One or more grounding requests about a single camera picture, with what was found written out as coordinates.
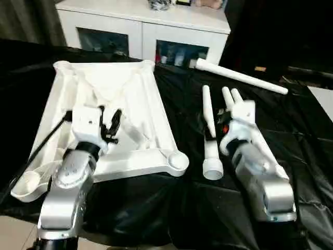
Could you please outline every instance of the white cap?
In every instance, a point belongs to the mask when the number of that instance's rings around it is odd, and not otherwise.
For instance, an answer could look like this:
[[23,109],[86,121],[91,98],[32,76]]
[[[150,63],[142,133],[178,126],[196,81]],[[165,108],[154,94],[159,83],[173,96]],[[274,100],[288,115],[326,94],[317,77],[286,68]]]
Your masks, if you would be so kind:
[[208,158],[202,164],[203,176],[212,181],[216,181],[223,176],[223,165],[220,159]]

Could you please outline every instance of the gray curtain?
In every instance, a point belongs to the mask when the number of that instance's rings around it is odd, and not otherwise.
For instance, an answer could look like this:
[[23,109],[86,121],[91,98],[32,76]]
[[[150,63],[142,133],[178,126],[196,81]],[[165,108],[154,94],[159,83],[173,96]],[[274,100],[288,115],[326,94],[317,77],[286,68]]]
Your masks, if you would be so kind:
[[54,0],[0,0],[0,38],[66,45]]

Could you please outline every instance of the white plastic tray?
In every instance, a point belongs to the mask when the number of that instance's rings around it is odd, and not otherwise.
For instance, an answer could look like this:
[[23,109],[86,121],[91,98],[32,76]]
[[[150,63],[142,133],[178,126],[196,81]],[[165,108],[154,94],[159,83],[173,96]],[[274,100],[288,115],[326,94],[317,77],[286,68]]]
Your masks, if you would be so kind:
[[[178,151],[153,76],[152,61],[129,63],[54,64],[56,77],[50,92],[33,150],[74,105],[105,106],[104,123],[110,126],[114,112],[121,108],[121,123],[94,173],[95,182],[168,172],[181,176],[188,158]],[[145,140],[138,140],[138,132]],[[47,190],[54,169],[60,166],[67,147],[75,147],[71,124],[64,123],[41,150],[11,191],[12,196],[31,202]]]

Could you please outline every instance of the table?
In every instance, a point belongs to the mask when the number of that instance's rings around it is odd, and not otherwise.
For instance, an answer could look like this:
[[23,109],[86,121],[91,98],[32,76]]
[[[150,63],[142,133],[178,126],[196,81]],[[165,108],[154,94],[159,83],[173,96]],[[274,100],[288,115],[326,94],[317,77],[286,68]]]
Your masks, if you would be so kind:
[[[6,50],[0,69],[2,115],[3,121],[10,121],[1,123],[7,146],[2,163],[9,166],[2,168],[2,188],[29,155],[55,75],[52,63],[131,59],[2,40],[0,49]],[[207,72],[164,65],[156,66],[155,78],[178,148],[187,154],[190,165],[181,178],[150,174],[95,184],[87,200],[84,237],[118,246],[172,242],[183,249],[315,250],[333,245],[332,121],[308,88],[287,85],[290,93],[283,96]],[[224,105],[224,85],[238,88],[244,99],[255,100],[257,125],[291,178],[299,208],[297,223],[272,228],[255,222],[223,156],[222,179],[209,181],[202,176],[203,84],[210,85],[214,109]],[[0,211],[36,223],[42,201],[24,204],[10,197]]]

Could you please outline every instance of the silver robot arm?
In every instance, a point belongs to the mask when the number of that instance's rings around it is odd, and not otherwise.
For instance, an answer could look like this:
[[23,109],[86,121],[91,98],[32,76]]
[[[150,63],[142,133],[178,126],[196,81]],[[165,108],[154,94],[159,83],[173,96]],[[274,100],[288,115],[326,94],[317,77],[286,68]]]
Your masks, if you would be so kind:
[[289,177],[255,124],[254,101],[243,101],[237,89],[222,88],[226,112],[219,119],[224,136],[220,151],[232,159],[258,221],[296,220]]
[[103,108],[73,108],[72,131],[78,145],[67,151],[53,175],[37,224],[35,249],[77,249],[96,163],[107,152],[109,142],[118,142],[112,137],[119,128],[121,111],[115,113],[110,130],[102,124],[103,111]]

